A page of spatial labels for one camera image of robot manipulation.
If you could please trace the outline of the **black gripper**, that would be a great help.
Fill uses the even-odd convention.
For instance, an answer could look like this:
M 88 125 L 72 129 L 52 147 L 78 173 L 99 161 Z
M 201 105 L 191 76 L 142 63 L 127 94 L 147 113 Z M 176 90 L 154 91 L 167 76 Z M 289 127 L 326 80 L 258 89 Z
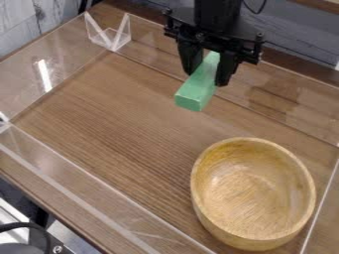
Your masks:
M 205 50 L 221 53 L 217 86 L 227 86 L 241 62 L 259 62 L 263 32 L 242 14 L 245 0 L 194 0 L 193 7 L 167 8 L 164 34 L 178 43 L 183 70 L 191 75 Z

